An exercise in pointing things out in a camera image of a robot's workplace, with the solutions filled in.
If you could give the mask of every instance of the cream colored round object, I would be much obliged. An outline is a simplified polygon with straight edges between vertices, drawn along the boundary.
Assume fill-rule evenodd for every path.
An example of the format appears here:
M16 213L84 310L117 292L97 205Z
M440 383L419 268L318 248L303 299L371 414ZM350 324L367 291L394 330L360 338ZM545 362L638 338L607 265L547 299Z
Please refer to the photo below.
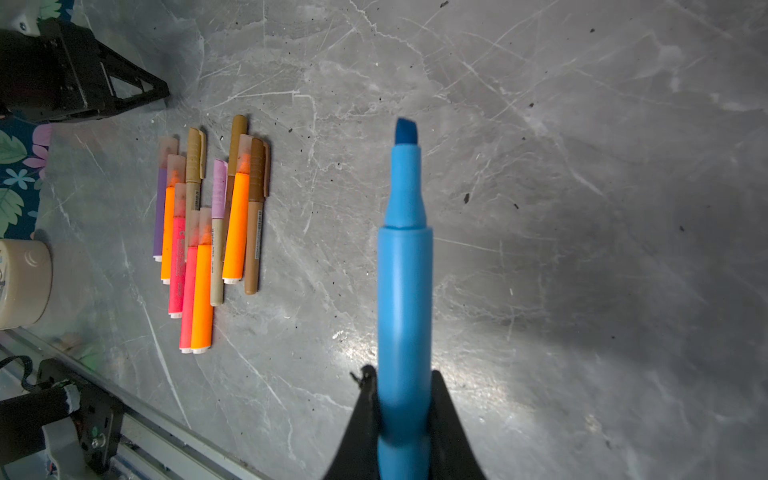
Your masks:
M51 254L37 240L0 239L0 329L38 321L51 294Z

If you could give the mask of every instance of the pink highlighter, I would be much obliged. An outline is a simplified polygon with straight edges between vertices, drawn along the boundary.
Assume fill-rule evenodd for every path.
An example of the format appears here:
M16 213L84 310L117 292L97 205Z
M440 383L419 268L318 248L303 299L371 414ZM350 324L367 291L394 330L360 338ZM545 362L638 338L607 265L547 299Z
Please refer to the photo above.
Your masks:
M184 262L185 229L187 226L187 184L174 186L174 235L170 252L170 298L168 315L181 318L184 311Z
M181 312L179 350L192 353L192 319L194 314L195 275L197 274L197 245L200 242L200 211L190 210L187 218L187 273L184 275L184 308Z

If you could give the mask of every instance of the purple pen cap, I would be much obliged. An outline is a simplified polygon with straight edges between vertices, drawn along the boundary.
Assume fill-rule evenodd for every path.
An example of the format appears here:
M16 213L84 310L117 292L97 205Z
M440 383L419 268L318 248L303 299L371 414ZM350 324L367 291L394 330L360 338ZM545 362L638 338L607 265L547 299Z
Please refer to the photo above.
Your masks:
M211 217L224 218L224 201L227 196L227 162L214 161L214 198L211 201Z

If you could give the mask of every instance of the blue highlighter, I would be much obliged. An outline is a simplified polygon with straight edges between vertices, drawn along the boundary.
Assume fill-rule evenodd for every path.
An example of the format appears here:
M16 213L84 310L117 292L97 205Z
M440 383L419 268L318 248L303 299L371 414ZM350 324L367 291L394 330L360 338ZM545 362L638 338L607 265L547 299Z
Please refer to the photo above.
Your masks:
M379 473L382 480L425 480L433 240L422 199L419 135L405 118L397 120L391 188L379 229Z

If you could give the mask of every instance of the screw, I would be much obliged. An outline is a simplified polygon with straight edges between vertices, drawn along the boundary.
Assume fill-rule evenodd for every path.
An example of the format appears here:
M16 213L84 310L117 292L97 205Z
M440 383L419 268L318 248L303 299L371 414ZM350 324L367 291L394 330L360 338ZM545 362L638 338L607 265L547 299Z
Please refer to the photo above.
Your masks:
M105 437L103 433L96 435L94 439L91 440L91 447L93 449L100 449L104 445L107 445L107 437Z

